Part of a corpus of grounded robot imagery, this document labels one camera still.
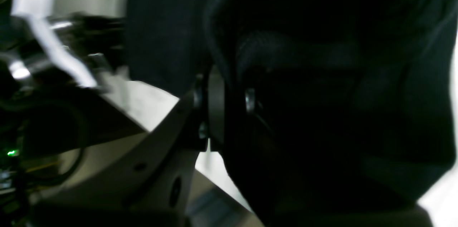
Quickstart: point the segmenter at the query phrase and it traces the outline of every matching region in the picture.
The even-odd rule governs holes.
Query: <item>screw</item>
[[[205,122],[202,122],[199,126],[199,138],[206,139],[208,138],[208,125]]]
[[[245,106],[247,108],[247,114],[255,113],[256,97],[255,90],[253,88],[245,90]]]

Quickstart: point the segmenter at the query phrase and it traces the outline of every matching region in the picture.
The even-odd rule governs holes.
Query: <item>black fabric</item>
[[[131,78],[184,95],[211,64],[202,32],[207,0],[128,0],[126,61]]]
[[[378,214],[341,214],[303,216],[285,214],[274,226],[319,226],[319,227],[432,227],[428,213],[416,206],[399,211]]]
[[[222,154],[266,224],[411,208],[455,163],[456,1],[129,0],[127,60],[177,96],[210,55],[231,92],[265,70],[274,134],[241,119]]]

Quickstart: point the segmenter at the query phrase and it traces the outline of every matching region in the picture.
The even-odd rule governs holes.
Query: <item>black cable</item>
[[[0,108],[7,112],[13,113],[24,113],[32,109],[47,106],[62,108],[67,110],[67,112],[73,116],[77,126],[77,145],[80,148],[77,159],[70,167],[70,169],[63,174],[58,175],[57,177],[40,178],[31,174],[27,174],[29,181],[36,185],[56,186],[62,184],[64,181],[70,178],[70,176],[77,170],[84,157],[85,148],[87,147],[89,141],[89,127],[84,115],[72,105],[65,103],[62,100],[23,100],[17,102],[0,100]]]

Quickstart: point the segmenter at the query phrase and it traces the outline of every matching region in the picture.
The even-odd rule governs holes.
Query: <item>screw hole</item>
[[[146,169],[146,164],[145,163],[138,163],[134,166],[134,170],[139,172],[139,171],[142,171],[142,170],[145,170]]]
[[[172,185],[172,192],[170,193],[170,207],[175,207],[180,198],[181,192],[181,178],[177,177]]]

